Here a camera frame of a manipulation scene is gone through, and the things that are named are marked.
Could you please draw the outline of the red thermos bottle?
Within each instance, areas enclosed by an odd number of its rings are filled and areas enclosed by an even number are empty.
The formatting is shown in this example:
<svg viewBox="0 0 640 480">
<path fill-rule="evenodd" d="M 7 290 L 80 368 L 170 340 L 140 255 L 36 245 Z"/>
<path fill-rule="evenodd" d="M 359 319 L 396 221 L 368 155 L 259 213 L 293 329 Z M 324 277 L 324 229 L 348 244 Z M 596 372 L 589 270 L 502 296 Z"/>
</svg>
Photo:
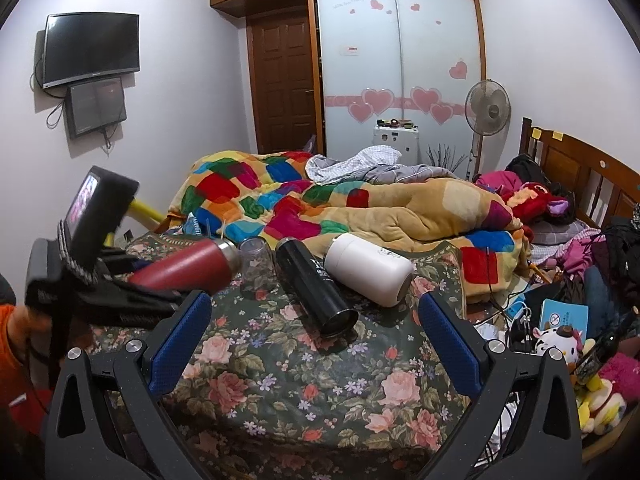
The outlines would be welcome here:
<svg viewBox="0 0 640 480">
<path fill-rule="evenodd" d="M 153 290 L 201 289 L 216 294 L 227 287 L 241 267 L 239 249 L 226 240 L 200 240 L 137 270 L 130 284 Z"/>
</svg>

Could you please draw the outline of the clear plastic cup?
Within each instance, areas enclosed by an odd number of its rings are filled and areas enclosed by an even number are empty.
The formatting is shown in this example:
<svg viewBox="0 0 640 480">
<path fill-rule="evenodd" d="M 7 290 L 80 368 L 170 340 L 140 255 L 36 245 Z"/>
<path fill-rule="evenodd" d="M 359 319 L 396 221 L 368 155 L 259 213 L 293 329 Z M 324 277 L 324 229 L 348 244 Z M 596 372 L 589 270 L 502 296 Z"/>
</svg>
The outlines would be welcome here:
<svg viewBox="0 0 640 480">
<path fill-rule="evenodd" d="M 244 296 L 256 292 L 270 292 L 277 284 L 272 250 L 262 237 L 243 240 L 239 247 L 241 255 L 241 290 Z"/>
</svg>

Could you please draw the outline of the cow plush toy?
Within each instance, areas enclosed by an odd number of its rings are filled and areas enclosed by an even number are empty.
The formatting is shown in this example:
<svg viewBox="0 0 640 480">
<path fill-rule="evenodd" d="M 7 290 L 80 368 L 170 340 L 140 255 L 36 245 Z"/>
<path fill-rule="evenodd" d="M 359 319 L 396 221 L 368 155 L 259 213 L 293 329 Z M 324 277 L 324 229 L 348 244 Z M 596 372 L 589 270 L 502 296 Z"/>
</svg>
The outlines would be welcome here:
<svg viewBox="0 0 640 480">
<path fill-rule="evenodd" d="M 567 364 L 576 364 L 582 357 L 582 333 L 571 325 L 560 325 L 545 330 L 535 327 L 533 336 L 534 353 L 537 356 L 542 356 L 551 348 L 557 348 Z"/>
</svg>

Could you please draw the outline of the blue booklet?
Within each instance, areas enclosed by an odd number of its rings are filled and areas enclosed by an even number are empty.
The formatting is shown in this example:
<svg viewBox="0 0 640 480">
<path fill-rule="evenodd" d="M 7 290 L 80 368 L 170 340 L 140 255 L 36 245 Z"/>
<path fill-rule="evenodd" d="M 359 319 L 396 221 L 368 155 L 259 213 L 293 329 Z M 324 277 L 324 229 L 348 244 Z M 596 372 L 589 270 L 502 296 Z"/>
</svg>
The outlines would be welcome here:
<svg viewBox="0 0 640 480">
<path fill-rule="evenodd" d="M 580 340 L 587 339 L 589 321 L 589 307 L 585 304 L 569 304 L 568 302 L 545 299 L 541 304 L 538 328 L 558 328 L 570 325 L 580 336 Z"/>
</svg>

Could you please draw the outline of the floral bed sheet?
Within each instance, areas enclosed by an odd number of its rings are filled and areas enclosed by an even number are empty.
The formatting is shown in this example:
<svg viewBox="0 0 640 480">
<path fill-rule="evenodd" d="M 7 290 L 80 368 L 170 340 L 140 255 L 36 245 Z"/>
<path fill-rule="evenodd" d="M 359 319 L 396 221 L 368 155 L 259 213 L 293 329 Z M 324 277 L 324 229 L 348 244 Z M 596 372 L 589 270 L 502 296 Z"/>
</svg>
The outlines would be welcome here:
<svg viewBox="0 0 640 480">
<path fill-rule="evenodd" d="M 418 303 L 438 292 L 464 315 L 460 252 L 411 258 L 405 299 L 358 295 L 354 329 L 321 338 L 293 295 L 233 281 L 178 384 L 163 397 L 193 456 L 217 478 L 412 479 L 468 406 L 425 336 Z"/>
</svg>

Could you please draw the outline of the colourful patchwork blanket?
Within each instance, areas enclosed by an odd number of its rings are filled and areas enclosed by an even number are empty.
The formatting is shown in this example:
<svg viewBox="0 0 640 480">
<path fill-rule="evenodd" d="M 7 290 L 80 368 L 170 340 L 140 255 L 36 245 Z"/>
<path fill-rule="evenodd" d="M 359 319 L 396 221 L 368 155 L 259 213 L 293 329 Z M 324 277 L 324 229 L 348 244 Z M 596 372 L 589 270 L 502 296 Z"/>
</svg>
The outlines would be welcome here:
<svg viewBox="0 0 640 480">
<path fill-rule="evenodd" d="M 324 256 L 344 233 L 394 252 L 427 252 L 444 240 L 457 247 L 466 298 L 505 290 L 527 266 L 529 244 L 520 219 L 496 194 L 456 178 L 374 184 L 319 184 L 306 175 L 309 154 L 205 156 L 168 209 L 171 226 L 193 217 L 203 233 L 269 245 L 301 240 Z"/>
</svg>

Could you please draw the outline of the white thermos bottle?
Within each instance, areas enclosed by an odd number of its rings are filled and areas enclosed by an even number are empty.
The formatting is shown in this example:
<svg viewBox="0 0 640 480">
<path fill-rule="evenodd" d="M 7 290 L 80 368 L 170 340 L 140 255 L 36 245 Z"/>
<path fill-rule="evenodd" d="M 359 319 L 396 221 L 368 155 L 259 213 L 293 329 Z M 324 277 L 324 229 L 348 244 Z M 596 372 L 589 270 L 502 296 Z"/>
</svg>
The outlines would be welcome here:
<svg viewBox="0 0 640 480">
<path fill-rule="evenodd" d="M 349 233 L 332 240 L 324 267 L 337 281 L 384 308 L 401 302 L 413 274 L 408 258 Z"/>
</svg>

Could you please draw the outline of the black thermos bottle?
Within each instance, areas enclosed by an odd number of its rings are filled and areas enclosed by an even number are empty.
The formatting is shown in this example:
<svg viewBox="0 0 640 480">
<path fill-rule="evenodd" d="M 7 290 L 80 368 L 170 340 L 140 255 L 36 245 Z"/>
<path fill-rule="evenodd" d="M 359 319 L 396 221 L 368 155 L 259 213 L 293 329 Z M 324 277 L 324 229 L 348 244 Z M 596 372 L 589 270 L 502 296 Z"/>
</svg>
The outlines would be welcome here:
<svg viewBox="0 0 640 480">
<path fill-rule="evenodd" d="M 358 312 L 349 307 L 333 278 L 303 242 L 282 238 L 274 260 L 322 338 L 335 338 L 354 328 Z"/>
</svg>

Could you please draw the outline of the red plush toy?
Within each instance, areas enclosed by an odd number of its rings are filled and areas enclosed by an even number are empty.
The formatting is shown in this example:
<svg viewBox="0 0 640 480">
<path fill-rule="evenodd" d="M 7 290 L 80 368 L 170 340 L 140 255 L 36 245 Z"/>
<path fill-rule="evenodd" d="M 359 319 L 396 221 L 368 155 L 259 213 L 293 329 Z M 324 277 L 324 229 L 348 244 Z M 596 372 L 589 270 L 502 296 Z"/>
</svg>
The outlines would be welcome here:
<svg viewBox="0 0 640 480">
<path fill-rule="evenodd" d="M 544 216 L 559 218 L 570 210 L 570 201 L 553 195 L 536 182 L 527 182 L 506 201 L 514 217 L 523 224 L 532 224 Z"/>
</svg>

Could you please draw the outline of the wooden headboard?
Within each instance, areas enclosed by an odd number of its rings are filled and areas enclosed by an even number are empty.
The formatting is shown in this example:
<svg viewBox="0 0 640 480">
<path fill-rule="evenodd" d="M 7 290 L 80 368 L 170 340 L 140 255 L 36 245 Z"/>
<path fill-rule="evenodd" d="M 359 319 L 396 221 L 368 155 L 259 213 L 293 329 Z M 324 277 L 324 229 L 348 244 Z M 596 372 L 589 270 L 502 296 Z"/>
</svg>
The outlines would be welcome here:
<svg viewBox="0 0 640 480">
<path fill-rule="evenodd" d="M 576 216 L 594 228 L 629 219 L 639 203 L 639 174 L 600 148 L 558 130 L 522 120 L 520 152 L 538 162 L 548 179 L 574 195 Z"/>
</svg>

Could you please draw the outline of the grey white crumpled sheet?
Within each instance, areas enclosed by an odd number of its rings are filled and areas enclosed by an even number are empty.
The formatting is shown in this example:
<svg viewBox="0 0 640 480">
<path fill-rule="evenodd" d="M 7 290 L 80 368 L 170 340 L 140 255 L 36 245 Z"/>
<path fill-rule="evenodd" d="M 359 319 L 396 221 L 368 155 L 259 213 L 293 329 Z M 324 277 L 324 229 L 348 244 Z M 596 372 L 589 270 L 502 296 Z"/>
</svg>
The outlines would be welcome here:
<svg viewBox="0 0 640 480">
<path fill-rule="evenodd" d="M 371 145 L 345 160 L 314 155 L 306 162 L 306 176 L 315 184 L 350 181 L 371 184 L 419 183 L 435 178 L 456 178 L 448 169 L 399 162 L 401 152 L 387 145 Z"/>
</svg>

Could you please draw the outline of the white small cabinet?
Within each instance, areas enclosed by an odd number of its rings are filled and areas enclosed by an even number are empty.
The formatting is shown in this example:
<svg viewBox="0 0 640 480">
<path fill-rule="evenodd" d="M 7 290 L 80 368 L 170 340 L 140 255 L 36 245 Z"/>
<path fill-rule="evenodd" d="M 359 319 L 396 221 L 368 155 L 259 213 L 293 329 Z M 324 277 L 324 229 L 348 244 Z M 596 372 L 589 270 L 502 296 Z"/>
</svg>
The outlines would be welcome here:
<svg viewBox="0 0 640 480">
<path fill-rule="evenodd" d="M 420 162 L 420 134 L 419 129 L 392 128 L 375 126 L 373 129 L 372 143 L 374 145 L 387 145 L 400 153 L 398 164 L 414 166 Z"/>
</svg>

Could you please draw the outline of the white standing fan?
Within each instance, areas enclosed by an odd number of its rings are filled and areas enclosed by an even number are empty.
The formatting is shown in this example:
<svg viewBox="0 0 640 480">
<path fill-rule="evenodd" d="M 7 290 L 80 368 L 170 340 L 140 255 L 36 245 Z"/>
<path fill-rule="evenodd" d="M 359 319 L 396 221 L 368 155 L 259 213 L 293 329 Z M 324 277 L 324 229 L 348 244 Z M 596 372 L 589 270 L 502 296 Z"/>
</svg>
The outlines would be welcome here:
<svg viewBox="0 0 640 480">
<path fill-rule="evenodd" d="M 473 133 L 466 180 L 477 174 L 486 138 L 500 133 L 511 118 L 511 101 L 506 88 L 493 79 L 483 79 L 470 89 L 464 104 L 464 118 Z"/>
</svg>

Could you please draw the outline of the brown wooden door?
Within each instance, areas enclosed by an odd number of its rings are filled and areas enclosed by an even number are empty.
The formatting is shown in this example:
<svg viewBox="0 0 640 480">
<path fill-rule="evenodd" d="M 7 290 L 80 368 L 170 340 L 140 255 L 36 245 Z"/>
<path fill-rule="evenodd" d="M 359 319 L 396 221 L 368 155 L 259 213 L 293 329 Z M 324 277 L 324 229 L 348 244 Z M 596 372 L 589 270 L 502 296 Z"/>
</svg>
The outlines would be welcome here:
<svg viewBox="0 0 640 480">
<path fill-rule="evenodd" d="M 247 41 L 258 152 L 300 151 L 316 134 L 307 11 L 252 16 Z"/>
</svg>

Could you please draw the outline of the sliding wardrobe with hearts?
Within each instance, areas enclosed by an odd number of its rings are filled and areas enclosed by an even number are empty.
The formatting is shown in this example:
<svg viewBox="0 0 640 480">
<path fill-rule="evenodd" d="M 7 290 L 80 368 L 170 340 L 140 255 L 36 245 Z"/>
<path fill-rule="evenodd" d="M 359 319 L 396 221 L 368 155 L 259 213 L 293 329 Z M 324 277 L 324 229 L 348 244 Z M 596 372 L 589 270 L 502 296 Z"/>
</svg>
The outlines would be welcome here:
<svg viewBox="0 0 640 480">
<path fill-rule="evenodd" d="M 326 154 L 373 144 L 375 126 L 419 129 L 420 162 L 464 177 L 480 81 L 474 0 L 316 0 Z"/>
</svg>

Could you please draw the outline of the yellow pipe rail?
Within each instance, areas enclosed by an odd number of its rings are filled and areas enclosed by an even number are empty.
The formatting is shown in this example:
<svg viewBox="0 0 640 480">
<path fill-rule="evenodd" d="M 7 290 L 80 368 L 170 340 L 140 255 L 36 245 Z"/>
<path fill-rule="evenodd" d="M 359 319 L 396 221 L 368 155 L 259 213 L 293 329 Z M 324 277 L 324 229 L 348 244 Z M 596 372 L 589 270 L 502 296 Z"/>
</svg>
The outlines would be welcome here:
<svg viewBox="0 0 640 480">
<path fill-rule="evenodd" d="M 147 231 L 155 232 L 165 222 L 166 214 L 163 214 L 148 204 L 143 203 L 142 200 L 133 200 L 129 205 L 126 214 L 122 217 L 122 220 L 119 221 L 116 228 L 111 228 L 107 232 L 107 236 L 104 240 L 104 245 L 106 247 L 115 246 L 116 233 L 122 227 L 122 224 L 126 222 L 126 218 L 137 222 L 137 224 L 140 224 L 140 226 L 145 228 Z"/>
</svg>

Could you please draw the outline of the small wall-mounted monitor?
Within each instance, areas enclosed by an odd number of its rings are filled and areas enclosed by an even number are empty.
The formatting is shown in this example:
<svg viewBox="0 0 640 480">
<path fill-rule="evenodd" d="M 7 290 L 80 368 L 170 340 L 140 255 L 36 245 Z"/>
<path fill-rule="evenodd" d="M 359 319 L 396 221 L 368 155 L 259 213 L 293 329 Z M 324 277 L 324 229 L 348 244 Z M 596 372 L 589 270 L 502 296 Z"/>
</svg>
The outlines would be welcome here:
<svg viewBox="0 0 640 480">
<path fill-rule="evenodd" d="M 64 117 L 67 135 L 72 140 L 126 120 L 122 78 L 110 77 L 71 84 L 66 90 Z"/>
</svg>

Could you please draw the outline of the wall-mounted black television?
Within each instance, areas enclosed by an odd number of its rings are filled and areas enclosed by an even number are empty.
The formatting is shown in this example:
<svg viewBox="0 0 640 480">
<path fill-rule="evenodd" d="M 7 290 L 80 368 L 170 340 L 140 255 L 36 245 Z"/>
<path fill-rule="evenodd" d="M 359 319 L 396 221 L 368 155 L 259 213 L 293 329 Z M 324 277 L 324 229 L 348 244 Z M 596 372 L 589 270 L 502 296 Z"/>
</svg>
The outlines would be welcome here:
<svg viewBox="0 0 640 480">
<path fill-rule="evenodd" d="M 140 16 L 115 12 L 49 14 L 41 84 L 61 84 L 140 70 Z"/>
</svg>

